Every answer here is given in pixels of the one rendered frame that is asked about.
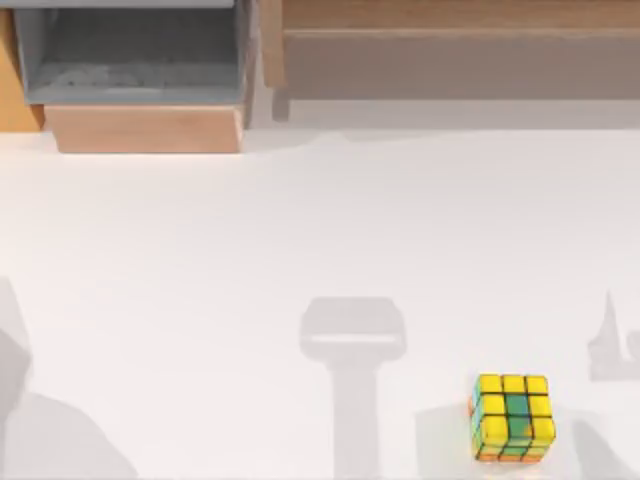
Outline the multicoloured puzzle cube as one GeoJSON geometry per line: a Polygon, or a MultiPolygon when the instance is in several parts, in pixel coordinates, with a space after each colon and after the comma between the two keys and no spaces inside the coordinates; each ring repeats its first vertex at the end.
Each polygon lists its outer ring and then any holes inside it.
{"type": "Polygon", "coordinates": [[[471,449],[484,463],[540,462],[556,439],[542,375],[482,373],[468,400],[471,449]]]}

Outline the pale wooden drawer front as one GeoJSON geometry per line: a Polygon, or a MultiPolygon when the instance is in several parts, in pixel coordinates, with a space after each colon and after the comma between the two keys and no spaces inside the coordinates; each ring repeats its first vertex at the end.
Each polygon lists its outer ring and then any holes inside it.
{"type": "Polygon", "coordinates": [[[245,129],[239,106],[47,105],[44,111],[63,153],[238,153],[245,129]]]}

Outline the wooden open shelf unit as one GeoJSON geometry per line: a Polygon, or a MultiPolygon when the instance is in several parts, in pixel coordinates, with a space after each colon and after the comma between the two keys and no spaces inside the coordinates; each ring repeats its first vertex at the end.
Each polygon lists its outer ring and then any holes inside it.
{"type": "Polygon", "coordinates": [[[257,0],[293,101],[640,98],[640,0],[257,0]]]}

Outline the wooden cupboard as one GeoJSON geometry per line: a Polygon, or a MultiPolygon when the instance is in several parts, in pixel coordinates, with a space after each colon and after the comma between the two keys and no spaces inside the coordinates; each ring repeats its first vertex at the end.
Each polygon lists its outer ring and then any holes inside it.
{"type": "Polygon", "coordinates": [[[44,126],[42,105],[25,103],[14,16],[0,8],[0,133],[35,133],[44,126]]]}

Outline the grey pierced drawer inside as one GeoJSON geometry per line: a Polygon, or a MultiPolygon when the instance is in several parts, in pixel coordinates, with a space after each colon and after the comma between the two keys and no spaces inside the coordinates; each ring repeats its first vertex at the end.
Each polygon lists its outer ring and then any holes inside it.
{"type": "Polygon", "coordinates": [[[5,0],[25,101],[58,111],[242,105],[256,0],[5,0]]]}

